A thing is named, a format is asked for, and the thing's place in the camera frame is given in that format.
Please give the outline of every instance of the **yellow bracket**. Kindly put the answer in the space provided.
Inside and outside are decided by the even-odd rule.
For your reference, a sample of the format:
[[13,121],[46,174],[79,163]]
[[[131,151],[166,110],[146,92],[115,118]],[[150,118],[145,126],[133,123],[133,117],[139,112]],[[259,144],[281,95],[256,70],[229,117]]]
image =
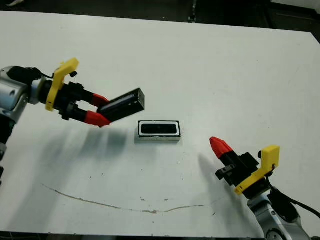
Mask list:
[[74,57],[66,63],[62,63],[61,66],[55,70],[52,86],[50,88],[48,97],[46,98],[45,109],[48,111],[54,110],[55,100],[59,90],[61,90],[64,85],[65,76],[76,71],[78,65],[79,61]]
[[261,167],[252,173],[250,177],[245,179],[235,188],[235,192],[241,195],[247,188],[263,179],[265,175],[272,172],[279,166],[280,147],[277,145],[267,146],[261,152]]

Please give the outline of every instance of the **white tabletop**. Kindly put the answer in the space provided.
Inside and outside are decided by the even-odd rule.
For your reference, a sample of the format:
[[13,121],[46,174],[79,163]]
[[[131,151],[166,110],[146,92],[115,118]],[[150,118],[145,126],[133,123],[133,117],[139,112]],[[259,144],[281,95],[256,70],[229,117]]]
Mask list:
[[[145,111],[97,128],[28,105],[0,163],[0,230],[262,237],[209,144],[253,156],[281,146],[271,181],[320,210],[320,46],[307,32],[0,12],[0,66],[72,79],[110,99],[140,87]],[[138,120],[178,120],[179,143],[135,141]],[[319,219],[298,209],[304,229]]]

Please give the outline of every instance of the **brown scratch mark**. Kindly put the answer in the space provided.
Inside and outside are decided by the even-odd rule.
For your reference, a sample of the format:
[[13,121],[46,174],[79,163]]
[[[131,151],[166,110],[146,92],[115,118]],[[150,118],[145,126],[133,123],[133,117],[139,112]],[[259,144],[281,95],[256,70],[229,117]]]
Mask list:
[[56,189],[53,189],[53,188],[51,188],[49,186],[46,186],[43,183],[41,183],[41,185],[44,186],[45,188],[57,193],[57,194],[60,194],[60,195],[62,195],[64,197],[67,197],[69,199],[79,200],[79,201],[82,201],[84,203],[96,204],[96,205],[99,205],[99,206],[113,208],[113,209],[120,209],[120,210],[125,210],[125,211],[130,211],[130,212],[140,212],[140,213],[148,213],[148,214],[169,213],[169,212],[173,212],[173,211],[180,210],[180,209],[188,209],[188,208],[197,208],[197,207],[210,206],[213,203],[225,198],[225,196],[221,197],[221,198],[216,199],[216,200],[214,200],[213,202],[211,202],[210,204],[207,204],[207,205],[202,205],[201,204],[201,205],[191,205],[191,206],[179,206],[179,207],[175,207],[175,208],[172,208],[172,209],[169,209],[169,210],[164,210],[164,211],[163,210],[138,210],[138,209],[124,208],[124,207],[109,205],[109,204],[105,204],[105,203],[101,203],[101,202],[86,200],[86,199],[83,199],[81,197],[75,197],[75,196],[71,196],[71,195],[65,194],[65,193],[60,192],[60,191],[58,191]]
[[169,209],[167,211],[163,211],[164,213],[169,213],[178,209],[188,209],[188,208],[194,208],[194,207],[204,207],[205,205],[192,205],[192,206],[179,206],[172,209]]
[[100,206],[105,206],[105,207],[109,207],[109,208],[113,208],[113,209],[122,209],[121,207],[118,207],[118,206],[112,206],[112,205],[109,205],[109,204],[104,204],[104,203],[100,203],[100,202],[96,202],[96,201],[85,200],[85,199],[82,199],[81,197],[70,196],[70,195],[67,195],[67,194],[65,194],[63,192],[55,190],[55,189],[53,189],[51,187],[48,187],[48,186],[46,186],[44,184],[42,184],[42,186],[46,187],[47,189],[50,189],[51,191],[56,192],[57,194],[60,194],[62,196],[70,198],[70,199],[80,200],[80,201],[85,202],[85,203],[97,204],[97,205],[100,205]]
[[142,213],[149,213],[149,214],[157,214],[159,211],[157,211],[157,210],[153,210],[153,211],[150,211],[150,210],[142,210],[141,212],[142,212]]

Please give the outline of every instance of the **small black box with white border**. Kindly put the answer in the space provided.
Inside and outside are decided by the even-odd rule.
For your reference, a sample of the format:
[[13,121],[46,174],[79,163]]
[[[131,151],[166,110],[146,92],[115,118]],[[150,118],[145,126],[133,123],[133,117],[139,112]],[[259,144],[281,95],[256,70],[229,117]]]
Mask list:
[[138,138],[148,141],[179,141],[181,138],[179,121],[139,121]]

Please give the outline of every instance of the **floor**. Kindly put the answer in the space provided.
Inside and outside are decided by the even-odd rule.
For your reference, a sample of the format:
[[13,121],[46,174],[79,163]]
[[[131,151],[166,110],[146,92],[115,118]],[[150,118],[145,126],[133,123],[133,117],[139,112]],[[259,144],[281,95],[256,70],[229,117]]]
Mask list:
[[[0,0],[0,11],[74,14],[294,30],[311,32],[320,42],[319,14],[311,9],[270,3],[269,0],[25,0],[24,3],[15,7],[7,7]],[[123,240],[127,238],[0,232],[0,240]],[[130,239],[147,238],[130,237]]]

